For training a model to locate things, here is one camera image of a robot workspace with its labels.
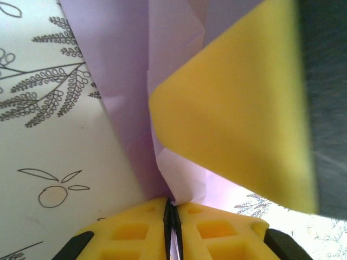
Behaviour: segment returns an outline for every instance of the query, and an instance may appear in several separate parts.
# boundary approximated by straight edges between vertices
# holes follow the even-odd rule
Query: square hole
[[[114,231],[112,240],[143,240],[149,226],[145,223],[126,223]]]
[[[208,247],[213,260],[255,260],[256,254],[243,241],[216,243]]]
[[[139,260],[139,251],[116,251],[102,253],[101,260]]]
[[[226,220],[206,220],[196,225],[202,239],[236,236],[238,233]]]

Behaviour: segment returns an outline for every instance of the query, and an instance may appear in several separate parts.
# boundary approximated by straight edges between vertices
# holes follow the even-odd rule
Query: black plastic edge
[[[92,231],[86,231],[74,236],[52,260],[76,260],[93,236],[94,233]]]
[[[281,260],[313,260],[291,236],[281,231],[268,229],[265,233],[264,243]]]
[[[163,216],[166,260],[170,260],[172,232],[171,206],[170,199],[167,199]]]
[[[171,216],[172,216],[172,226],[176,233],[178,255],[180,260],[183,260],[183,240],[182,240],[182,227],[181,227],[182,223],[181,223],[181,219],[179,218],[179,213],[176,206],[172,205]]]

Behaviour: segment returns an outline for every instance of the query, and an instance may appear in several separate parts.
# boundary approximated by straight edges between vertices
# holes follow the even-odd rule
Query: yellow foam block
[[[94,236],[77,260],[166,259],[163,224],[166,200],[151,200],[80,230],[78,234],[92,231]]]
[[[269,225],[259,218],[195,203],[178,212],[185,260],[279,260],[263,242]]]
[[[293,0],[266,0],[150,97],[162,144],[294,210],[315,213]]]

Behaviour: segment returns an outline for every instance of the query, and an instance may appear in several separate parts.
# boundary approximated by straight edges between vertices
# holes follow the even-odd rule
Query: gray surface
[[[347,1],[299,3],[320,214],[347,219]]]

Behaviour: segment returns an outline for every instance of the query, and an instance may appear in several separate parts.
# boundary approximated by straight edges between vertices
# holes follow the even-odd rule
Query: line drawing
[[[63,17],[49,17],[48,20],[62,31],[35,36],[31,41],[34,43],[65,44],[60,49],[62,55],[82,59],[83,54],[68,21]],[[6,79],[21,77],[19,82],[10,88],[10,93],[16,95],[6,100],[0,100],[0,109],[5,111],[0,113],[0,122],[34,114],[34,117],[25,123],[27,128],[32,128],[54,114],[62,117],[75,106],[82,90],[90,82],[91,74],[87,70],[84,60],[77,63],[22,71],[9,67],[15,59],[14,53],[7,53],[3,48],[0,48],[0,84]],[[2,76],[1,70],[6,70],[10,75]],[[52,86],[51,89],[41,96],[38,96],[37,92],[31,91],[33,88],[48,84]],[[64,92],[62,87],[66,85],[67,91]],[[4,91],[7,90],[0,87],[0,94]],[[89,96],[101,98],[99,92],[90,93]]]
[[[0,2],[0,11],[14,18],[22,18],[22,15],[23,15],[22,11],[18,7],[16,7],[13,4],[5,3],[5,2]]]
[[[96,84],[95,84],[94,82],[91,84],[91,86],[92,86],[93,88],[96,88],[96,87],[97,87]],[[101,95],[100,95],[99,91],[94,91],[94,92],[88,94],[88,96],[90,96],[91,98],[101,99]]]
[[[33,246],[39,245],[43,243],[43,241],[35,243],[33,245],[27,246],[25,248],[19,249],[16,252],[10,253],[6,256],[0,257],[0,260],[25,260],[25,255],[24,255],[24,250],[28,249],[28,248],[32,248]]]
[[[82,172],[82,170],[69,173],[60,181],[56,176],[52,175],[51,173],[48,173],[43,170],[38,170],[35,168],[24,168],[24,169],[19,169],[17,171],[31,175],[31,176],[39,177],[45,180],[52,180],[52,181],[56,181],[60,183],[60,185],[51,185],[44,188],[43,191],[41,191],[41,193],[37,197],[38,203],[42,207],[45,207],[48,209],[52,209],[63,204],[63,202],[67,199],[69,195],[69,191],[85,191],[85,190],[91,189],[88,186],[84,186],[84,185],[71,185],[69,187],[62,185],[72,180],[80,172]]]
[[[255,201],[249,200],[245,203],[236,205],[235,208],[239,209],[237,214],[261,218],[272,206],[272,203],[268,199],[256,193],[249,194],[246,197],[255,199]]]

